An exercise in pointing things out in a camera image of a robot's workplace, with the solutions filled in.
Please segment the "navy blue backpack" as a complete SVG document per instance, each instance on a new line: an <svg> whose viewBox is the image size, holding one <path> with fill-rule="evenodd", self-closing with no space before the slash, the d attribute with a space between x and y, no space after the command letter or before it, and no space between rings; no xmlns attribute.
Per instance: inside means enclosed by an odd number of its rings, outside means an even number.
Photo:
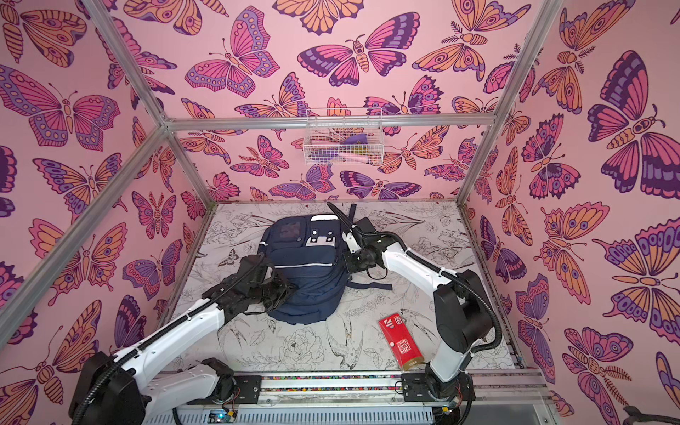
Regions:
<svg viewBox="0 0 680 425"><path fill-rule="evenodd" d="M391 290L389 283L354 283L345 264L347 230L336 214L290 216L269 226L258 247L294 291L268 315L290 325L327 320L347 287Z"/></svg>

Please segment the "red pencil case package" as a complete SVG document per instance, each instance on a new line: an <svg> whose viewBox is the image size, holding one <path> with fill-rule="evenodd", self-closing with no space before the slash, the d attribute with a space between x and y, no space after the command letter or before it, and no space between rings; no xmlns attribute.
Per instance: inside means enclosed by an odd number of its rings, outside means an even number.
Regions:
<svg viewBox="0 0 680 425"><path fill-rule="evenodd" d="M423 354L399 313L380 319L378 325L401 370L423 364Z"/></svg>

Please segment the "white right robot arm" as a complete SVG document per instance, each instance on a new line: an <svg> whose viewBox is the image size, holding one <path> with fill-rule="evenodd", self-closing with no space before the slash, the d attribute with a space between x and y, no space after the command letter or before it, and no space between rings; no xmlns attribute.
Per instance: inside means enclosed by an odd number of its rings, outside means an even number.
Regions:
<svg viewBox="0 0 680 425"><path fill-rule="evenodd" d="M327 206L341 221L349 248L348 270L368 272L375 267L398 274L428 293L434 305L440 343L428 362L424 381L432 398L459 400L474 389L466 373L480 352L503 341L499 317L491 306L480 276L470 270L441 267L409 247L398 234L375 229L369 219L358 222L336 205Z"/></svg>

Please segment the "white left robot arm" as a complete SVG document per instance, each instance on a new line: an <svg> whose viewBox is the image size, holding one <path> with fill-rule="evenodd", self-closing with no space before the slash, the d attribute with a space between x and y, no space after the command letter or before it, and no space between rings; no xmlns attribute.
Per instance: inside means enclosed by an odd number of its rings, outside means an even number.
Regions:
<svg viewBox="0 0 680 425"><path fill-rule="evenodd" d="M175 320L115 354L90 358L81 371L69 407L74 424L141 424L149 416L188 402L231 402L237 396L234 371L215 358L182 373L160 372L196 342L217 332L251 306L269 313L296 287L264 255L240 261L235 274L222 279Z"/></svg>

